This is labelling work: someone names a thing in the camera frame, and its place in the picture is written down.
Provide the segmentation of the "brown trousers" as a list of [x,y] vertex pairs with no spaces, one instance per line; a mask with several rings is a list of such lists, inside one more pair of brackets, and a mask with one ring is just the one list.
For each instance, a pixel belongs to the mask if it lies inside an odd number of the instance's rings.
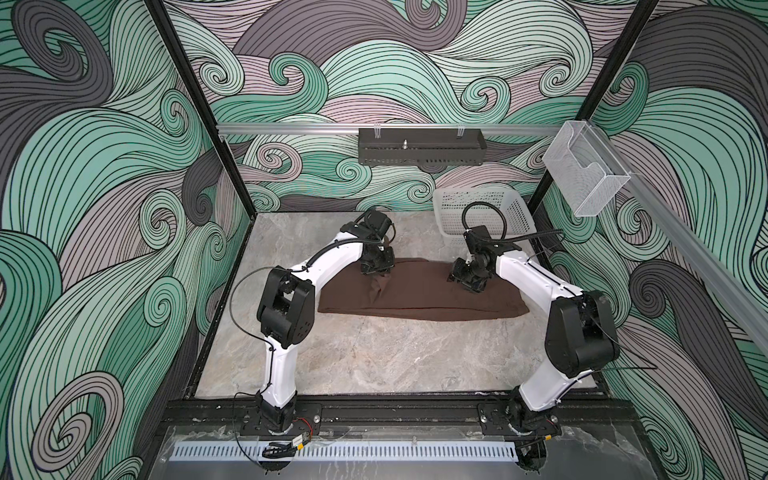
[[449,279],[452,265],[403,258],[388,273],[365,275],[357,264],[345,267],[320,291],[320,313],[436,322],[507,319],[529,308],[519,289],[493,278],[481,293]]

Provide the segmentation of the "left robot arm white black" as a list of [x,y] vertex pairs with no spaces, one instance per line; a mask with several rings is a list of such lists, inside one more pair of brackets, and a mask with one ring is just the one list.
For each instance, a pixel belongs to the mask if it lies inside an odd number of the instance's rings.
[[395,230],[387,214],[368,209],[342,225],[335,237],[292,267],[268,272],[257,309],[265,343],[262,389],[256,394],[261,418],[276,432],[290,429],[298,390],[298,345],[315,323],[316,294],[346,267],[358,263],[365,275],[388,273],[395,256],[387,234]]

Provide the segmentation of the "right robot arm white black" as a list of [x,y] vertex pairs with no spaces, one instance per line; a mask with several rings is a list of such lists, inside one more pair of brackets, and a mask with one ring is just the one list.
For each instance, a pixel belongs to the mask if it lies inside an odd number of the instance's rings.
[[607,296],[583,290],[529,259],[514,239],[495,240],[484,226],[463,234],[470,258],[457,259],[449,279],[474,292],[489,280],[504,280],[548,315],[546,359],[511,394],[505,416],[513,433],[556,435],[552,419],[563,396],[581,380],[620,356],[616,327]]

